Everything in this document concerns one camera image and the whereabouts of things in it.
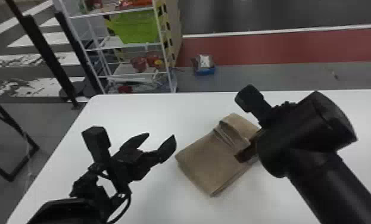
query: red wall stripe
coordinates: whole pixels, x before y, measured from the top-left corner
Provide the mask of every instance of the red wall stripe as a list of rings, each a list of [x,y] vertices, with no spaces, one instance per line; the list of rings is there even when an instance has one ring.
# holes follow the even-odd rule
[[[371,61],[371,29],[183,39],[177,66],[197,54],[218,65]]]

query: beige cloth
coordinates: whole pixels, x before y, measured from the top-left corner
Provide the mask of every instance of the beige cloth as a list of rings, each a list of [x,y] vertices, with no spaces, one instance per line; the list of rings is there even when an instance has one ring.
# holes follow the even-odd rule
[[[215,196],[242,175],[257,159],[239,163],[234,157],[250,145],[258,127],[232,113],[210,133],[176,154],[185,175],[208,195]]]

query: green basket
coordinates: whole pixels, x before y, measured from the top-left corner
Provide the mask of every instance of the green basket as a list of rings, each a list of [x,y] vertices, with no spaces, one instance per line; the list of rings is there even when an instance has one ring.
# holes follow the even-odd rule
[[[111,15],[106,26],[120,37],[123,43],[154,43],[158,30],[154,10]]]

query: blue container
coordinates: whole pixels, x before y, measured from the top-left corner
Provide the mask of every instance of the blue container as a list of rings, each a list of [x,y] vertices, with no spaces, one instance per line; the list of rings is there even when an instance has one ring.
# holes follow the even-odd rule
[[[211,67],[209,69],[195,71],[195,75],[197,75],[197,76],[207,76],[209,74],[214,74],[215,71],[216,71],[216,67],[213,66],[213,67]]]

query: black pole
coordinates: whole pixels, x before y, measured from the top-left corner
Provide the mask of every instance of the black pole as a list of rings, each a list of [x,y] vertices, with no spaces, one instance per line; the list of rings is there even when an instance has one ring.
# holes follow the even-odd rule
[[[81,64],[82,68],[84,69],[85,75],[88,78],[89,82],[91,83],[91,86],[92,86],[93,90],[95,91],[96,94],[102,94],[102,89],[101,89],[101,87],[98,83],[98,80],[93,75],[93,72],[92,72],[91,68],[89,67],[91,65],[89,65],[88,62],[86,61],[86,58],[85,58],[86,56],[81,49],[80,43],[74,37],[73,32],[69,28],[67,20],[64,17],[63,13],[61,11],[57,11],[55,13],[55,17],[56,17],[57,21],[59,21],[59,24],[60,24],[61,28],[63,29],[63,32],[66,34],[69,43],[73,47],[73,50],[76,53],[77,58],[80,61],[80,64]]]
[[[0,120],[4,123],[10,125],[14,130],[17,131],[23,139],[31,145],[31,149],[28,152],[28,155],[26,155],[18,165],[13,169],[11,173],[7,173],[3,169],[0,168],[0,175],[5,178],[7,181],[12,182],[14,178],[17,176],[19,171],[25,166],[25,164],[29,161],[29,158],[34,155],[34,153],[39,149],[39,146],[35,141],[25,132],[20,125],[10,116],[9,113],[0,105]]]
[[[71,100],[74,108],[78,108],[79,104],[76,99],[75,88],[70,82],[66,72],[62,68],[61,64],[57,60],[53,50],[45,40],[45,37],[42,35],[39,30],[38,25],[36,24],[34,18],[31,15],[25,15],[17,8],[17,5],[13,0],[5,0],[7,5],[10,7],[10,10],[17,17],[17,20],[20,22],[23,29],[28,34],[28,37],[34,43],[34,46],[41,54],[42,58],[45,60],[46,65],[51,69],[53,75],[58,80],[59,84],[66,92],[68,98]]]

